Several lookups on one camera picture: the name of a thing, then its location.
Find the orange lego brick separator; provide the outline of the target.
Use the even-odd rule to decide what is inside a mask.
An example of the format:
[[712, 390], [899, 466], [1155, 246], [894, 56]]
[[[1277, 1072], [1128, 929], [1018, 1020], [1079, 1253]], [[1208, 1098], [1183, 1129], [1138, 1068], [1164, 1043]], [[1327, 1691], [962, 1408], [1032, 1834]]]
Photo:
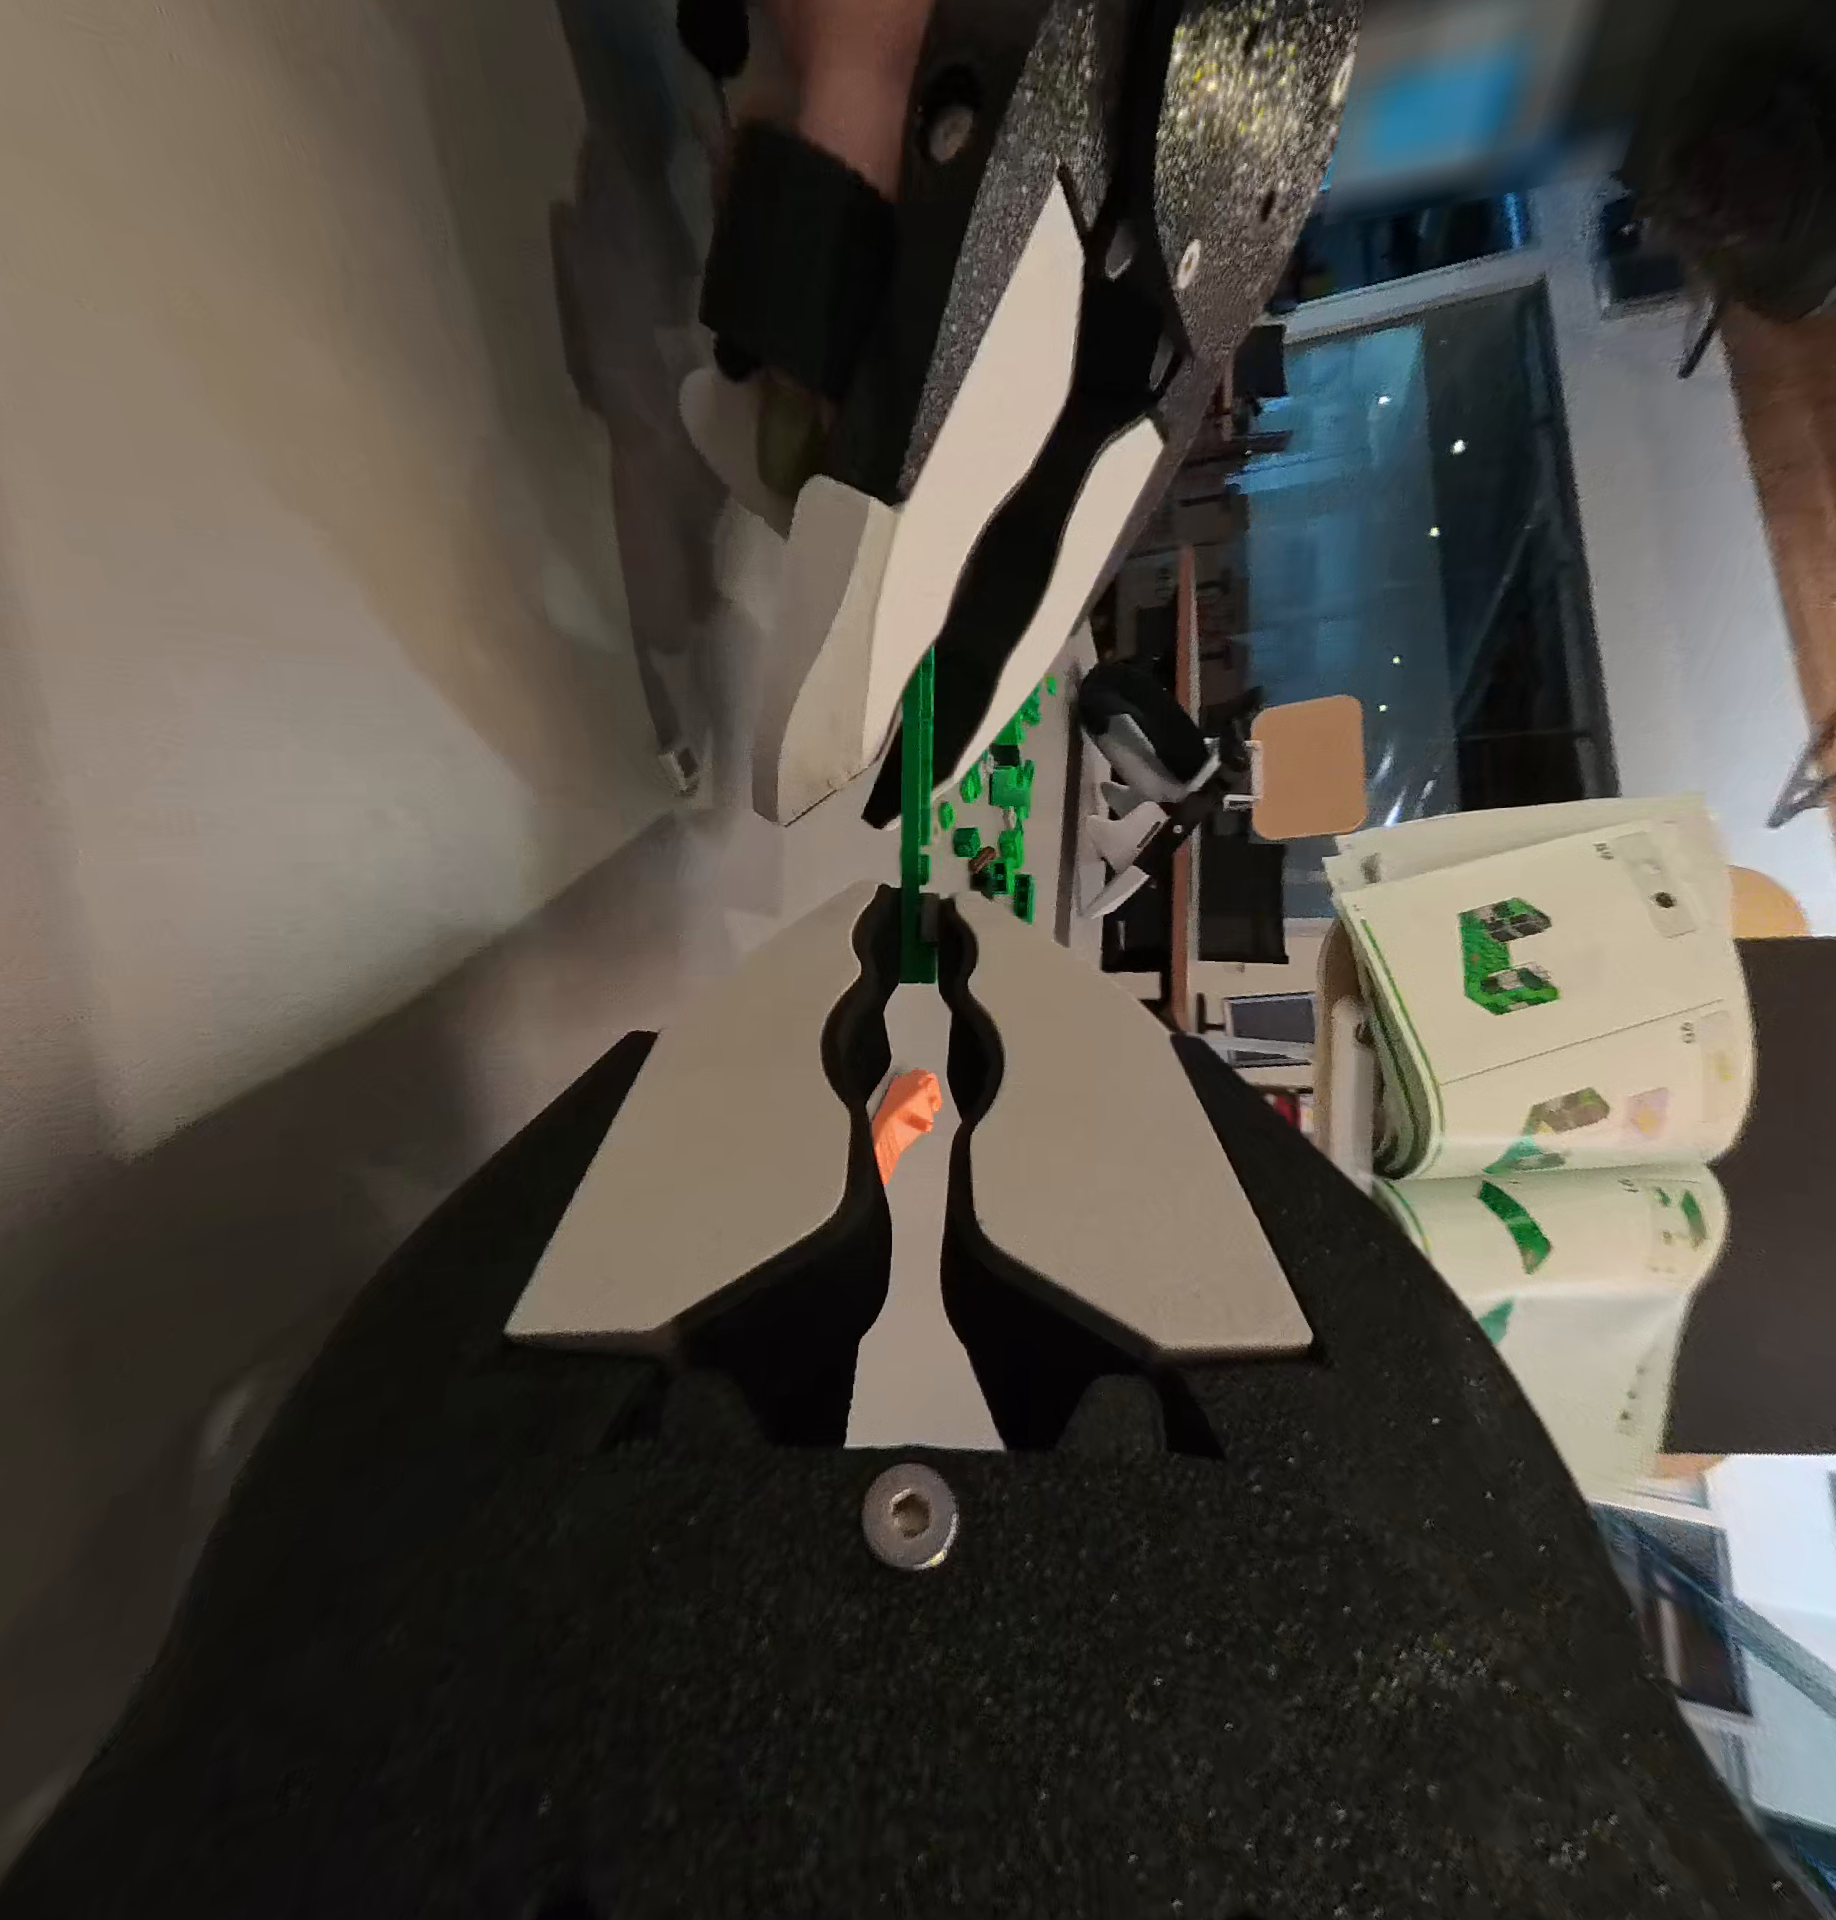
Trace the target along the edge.
[[929, 1138], [943, 1109], [940, 1078], [929, 1068], [891, 1066], [874, 1097], [867, 1135], [884, 1188], [894, 1181], [905, 1152]]

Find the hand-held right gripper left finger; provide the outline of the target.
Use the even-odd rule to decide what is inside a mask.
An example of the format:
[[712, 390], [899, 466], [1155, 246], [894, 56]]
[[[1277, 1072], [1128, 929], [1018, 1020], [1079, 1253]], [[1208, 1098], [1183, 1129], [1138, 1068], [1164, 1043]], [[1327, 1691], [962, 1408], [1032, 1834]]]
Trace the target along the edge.
[[759, 1433], [839, 1448], [889, 1295], [872, 1142], [899, 894], [855, 883], [644, 1055], [503, 1334], [729, 1381]]

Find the black and white tool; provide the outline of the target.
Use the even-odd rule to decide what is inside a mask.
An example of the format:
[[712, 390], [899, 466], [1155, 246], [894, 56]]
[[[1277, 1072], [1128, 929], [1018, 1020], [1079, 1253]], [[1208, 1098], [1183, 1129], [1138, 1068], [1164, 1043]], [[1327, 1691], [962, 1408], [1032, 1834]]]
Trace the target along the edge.
[[1100, 787], [1104, 813], [1082, 836], [1104, 864], [1104, 884], [1076, 916], [1100, 921], [1123, 907], [1209, 820], [1255, 804], [1252, 742], [1235, 728], [1199, 733], [1194, 716], [1133, 662], [1096, 664], [1076, 686], [1076, 718], [1115, 777]]

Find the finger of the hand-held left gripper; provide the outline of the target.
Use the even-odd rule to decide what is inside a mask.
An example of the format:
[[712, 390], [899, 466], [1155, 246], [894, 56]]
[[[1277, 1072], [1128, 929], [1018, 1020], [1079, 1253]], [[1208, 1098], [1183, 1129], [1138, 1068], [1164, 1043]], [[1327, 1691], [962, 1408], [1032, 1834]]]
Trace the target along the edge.
[[1079, 223], [1054, 174], [905, 500], [830, 477], [797, 490], [759, 661], [750, 769], [759, 818], [789, 827], [880, 757], [909, 677], [943, 645], [976, 542], [1050, 445], [1071, 384], [1082, 282]]
[[999, 656], [992, 674], [972, 677], [969, 718], [947, 720], [947, 677], [936, 677], [929, 790], [941, 796], [969, 770], [1001, 728], [1023, 709], [1039, 681], [1087, 624], [1097, 590], [1115, 568], [1115, 550], [1164, 455], [1164, 438], [1148, 416], [1123, 426], [1083, 473], [1060, 529], [1043, 580], [1025, 593], [1025, 609], [999, 623]]

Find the green lego base plate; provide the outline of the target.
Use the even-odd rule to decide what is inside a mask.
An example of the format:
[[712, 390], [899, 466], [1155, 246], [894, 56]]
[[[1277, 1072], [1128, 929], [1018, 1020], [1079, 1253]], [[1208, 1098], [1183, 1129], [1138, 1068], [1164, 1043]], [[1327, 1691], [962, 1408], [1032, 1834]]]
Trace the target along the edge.
[[936, 915], [929, 904], [934, 827], [936, 651], [925, 649], [899, 700], [898, 742], [898, 942], [899, 983], [938, 978]]

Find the lego instruction booklet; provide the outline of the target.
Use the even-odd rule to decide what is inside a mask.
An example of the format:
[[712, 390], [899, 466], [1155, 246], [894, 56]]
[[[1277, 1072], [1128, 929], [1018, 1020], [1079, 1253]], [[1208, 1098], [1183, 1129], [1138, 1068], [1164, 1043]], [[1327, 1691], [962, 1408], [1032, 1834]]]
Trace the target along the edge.
[[1647, 1476], [1755, 1092], [1705, 804], [1359, 829], [1324, 877], [1319, 1142], [1477, 1322], [1579, 1490]]

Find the tan chair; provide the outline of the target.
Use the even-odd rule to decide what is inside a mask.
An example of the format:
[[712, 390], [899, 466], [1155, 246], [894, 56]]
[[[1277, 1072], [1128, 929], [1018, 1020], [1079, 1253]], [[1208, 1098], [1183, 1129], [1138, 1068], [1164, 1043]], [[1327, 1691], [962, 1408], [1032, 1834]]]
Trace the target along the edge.
[[1359, 831], [1368, 816], [1363, 712], [1352, 694], [1263, 706], [1248, 735], [1249, 829], [1267, 844]]

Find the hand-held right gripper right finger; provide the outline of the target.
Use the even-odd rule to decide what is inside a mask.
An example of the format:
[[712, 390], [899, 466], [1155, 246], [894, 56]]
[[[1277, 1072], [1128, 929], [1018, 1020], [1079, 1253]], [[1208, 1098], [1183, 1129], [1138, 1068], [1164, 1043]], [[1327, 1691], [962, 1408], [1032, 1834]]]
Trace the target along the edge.
[[938, 1282], [999, 1445], [1083, 1436], [1102, 1388], [1149, 1448], [1221, 1450], [1195, 1374], [1313, 1334], [1178, 1039], [992, 901], [945, 901], [936, 931], [957, 1107]]

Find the pile of loose lego pieces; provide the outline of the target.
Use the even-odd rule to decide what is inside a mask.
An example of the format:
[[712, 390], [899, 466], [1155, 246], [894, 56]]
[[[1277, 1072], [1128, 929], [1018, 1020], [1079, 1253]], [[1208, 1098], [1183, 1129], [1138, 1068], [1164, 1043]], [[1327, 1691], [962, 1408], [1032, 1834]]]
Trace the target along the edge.
[[1063, 844], [1070, 672], [1039, 677], [978, 762], [931, 807], [931, 881], [1050, 919]]

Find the person's left hand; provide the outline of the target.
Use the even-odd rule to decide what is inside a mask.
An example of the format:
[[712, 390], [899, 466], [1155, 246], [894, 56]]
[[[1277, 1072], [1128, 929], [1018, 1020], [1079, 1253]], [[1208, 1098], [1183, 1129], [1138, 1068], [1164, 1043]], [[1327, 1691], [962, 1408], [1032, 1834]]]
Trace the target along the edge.
[[756, 477], [783, 507], [877, 353], [899, 272], [898, 196], [925, 2], [751, 4], [789, 91], [751, 101], [731, 142], [721, 227], [733, 303], [719, 336], [758, 384]]

